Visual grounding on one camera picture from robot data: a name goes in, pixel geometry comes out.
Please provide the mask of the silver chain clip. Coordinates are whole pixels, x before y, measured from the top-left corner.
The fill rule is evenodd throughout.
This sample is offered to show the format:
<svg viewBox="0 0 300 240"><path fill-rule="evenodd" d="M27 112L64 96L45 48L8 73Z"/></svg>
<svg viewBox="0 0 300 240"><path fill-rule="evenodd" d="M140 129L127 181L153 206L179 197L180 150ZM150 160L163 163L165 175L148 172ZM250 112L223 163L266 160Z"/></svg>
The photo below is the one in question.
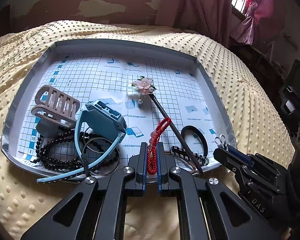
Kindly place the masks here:
<svg viewBox="0 0 300 240"><path fill-rule="evenodd" d="M226 137L224 134L215 137L215 143L219 148L227 149Z"/></svg>

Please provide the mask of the blue smart watch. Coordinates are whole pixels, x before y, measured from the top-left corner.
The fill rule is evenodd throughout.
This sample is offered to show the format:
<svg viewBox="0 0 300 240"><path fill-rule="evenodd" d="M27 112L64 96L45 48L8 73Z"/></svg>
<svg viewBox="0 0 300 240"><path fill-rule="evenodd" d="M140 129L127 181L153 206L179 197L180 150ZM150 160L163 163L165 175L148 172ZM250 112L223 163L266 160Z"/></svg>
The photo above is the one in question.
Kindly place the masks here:
<svg viewBox="0 0 300 240"><path fill-rule="evenodd" d="M79 134L84 123L86 123L97 135L111 141L109 148L92 163L88 163L84 153L84 149L87 147L87 144L84 144L83 147L79 146ZM104 161L108 155L112 154L117 145L122 142L126 135L126 128L127 124L121 113L112 109L103 101L95 100L86 102L79 112L74 135L77 156L83 166L64 174L37 179L37 182L51 183L71 179L82 174L89 177L90 171Z"/></svg>

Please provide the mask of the thin metal bangle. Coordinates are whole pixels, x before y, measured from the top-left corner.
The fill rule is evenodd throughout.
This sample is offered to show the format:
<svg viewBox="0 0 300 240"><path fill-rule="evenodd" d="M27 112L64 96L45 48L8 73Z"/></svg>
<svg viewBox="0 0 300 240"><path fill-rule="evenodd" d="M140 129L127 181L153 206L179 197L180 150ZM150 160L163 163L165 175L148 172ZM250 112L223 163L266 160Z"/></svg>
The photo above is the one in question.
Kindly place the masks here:
<svg viewBox="0 0 300 240"><path fill-rule="evenodd" d="M99 159L112 145L112 141L92 133L83 135L81 142L83 144L82 151L87 154L87 159L90 163L93 162L93 158L95 158L95 160ZM120 152L118 147L115 147L111 154L105 157L90 172L99 177L109 176L119 168L119 164Z"/></svg>

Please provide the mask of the yellow dotted blanket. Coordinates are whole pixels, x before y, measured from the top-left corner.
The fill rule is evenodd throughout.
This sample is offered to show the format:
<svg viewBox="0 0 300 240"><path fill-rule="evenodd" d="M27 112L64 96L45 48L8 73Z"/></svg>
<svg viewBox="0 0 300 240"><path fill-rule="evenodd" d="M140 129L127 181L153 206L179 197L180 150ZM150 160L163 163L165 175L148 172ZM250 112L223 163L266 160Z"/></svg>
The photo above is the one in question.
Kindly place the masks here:
<svg viewBox="0 0 300 240"><path fill-rule="evenodd" d="M247 66L216 41L189 31L146 25L105 25L56 21L0 37L0 143L10 105L21 83L53 43L107 38L153 44L195 56L225 105L238 149L259 153L287 167L294 147L273 102ZM13 165L0 149L0 226L19 239L72 190L68 183L39 185L35 176Z"/></svg>

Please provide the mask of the grey shallow tray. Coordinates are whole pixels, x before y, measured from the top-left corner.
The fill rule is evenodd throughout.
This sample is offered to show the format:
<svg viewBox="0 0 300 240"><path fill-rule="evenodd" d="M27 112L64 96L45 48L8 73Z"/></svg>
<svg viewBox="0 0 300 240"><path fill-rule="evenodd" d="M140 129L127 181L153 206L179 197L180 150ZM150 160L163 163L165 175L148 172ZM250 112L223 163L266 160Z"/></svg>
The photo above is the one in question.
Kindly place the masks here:
<svg viewBox="0 0 300 240"><path fill-rule="evenodd" d="M141 76L153 80L155 97L178 130L191 125L203 133L209 158L205 170L217 168L215 138L223 135L231 146L236 146L236 140L225 107L200 61L150 44L106 39L56 42L38 59L8 111L1 136L3 154L25 171L52 175L34 163L39 118L31 113L39 89L50 85L82 105L102 101L122 114L127 134L119 144L120 163L126 165L162 119L153 101L141 99L132 87Z"/></svg>

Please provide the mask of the flower hair stick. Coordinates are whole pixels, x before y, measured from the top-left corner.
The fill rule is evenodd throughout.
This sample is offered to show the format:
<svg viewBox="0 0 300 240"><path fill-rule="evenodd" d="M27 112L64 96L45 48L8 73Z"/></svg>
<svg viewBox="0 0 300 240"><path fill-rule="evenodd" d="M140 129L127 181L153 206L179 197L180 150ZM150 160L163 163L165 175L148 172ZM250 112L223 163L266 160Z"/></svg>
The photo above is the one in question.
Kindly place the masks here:
<svg viewBox="0 0 300 240"><path fill-rule="evenodd" d="M138 90L141 95L148 95L151 100L154 102L156 107L158 108L159 112L162 114L162 116L166 119L170 119L164 108L161 106L159 101L154 95L154 91L157 90L153 85L153 80L149 77L140 76L136 81L133 81L131 84L134 89ZM170 119L170 128L172 129L174 135L179 140L181 146L183 146L183 149L185 150L187 156L192 160L194 166L198 170L199 173L202 173L202 168L198 162L198 160L195 158L193 152L190 150L189 146L187 145L185 139L182 137L181 133L178 131L172 120Z"/></svg>

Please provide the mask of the pink curtain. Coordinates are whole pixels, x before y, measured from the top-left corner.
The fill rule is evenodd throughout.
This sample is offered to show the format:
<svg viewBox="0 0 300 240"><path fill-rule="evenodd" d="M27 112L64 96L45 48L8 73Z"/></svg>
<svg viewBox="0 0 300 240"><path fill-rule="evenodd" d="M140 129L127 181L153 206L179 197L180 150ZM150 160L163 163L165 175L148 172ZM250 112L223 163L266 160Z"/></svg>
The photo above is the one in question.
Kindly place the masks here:
<svg viewBox="0 0 300 240"><path fill-rule="evenodd" d="M196 31L227 46L229 38L248 45L274 41L284 29L285 0L245 0L245 19L231 27L231 0L161 0L155 23Z"/></svg>

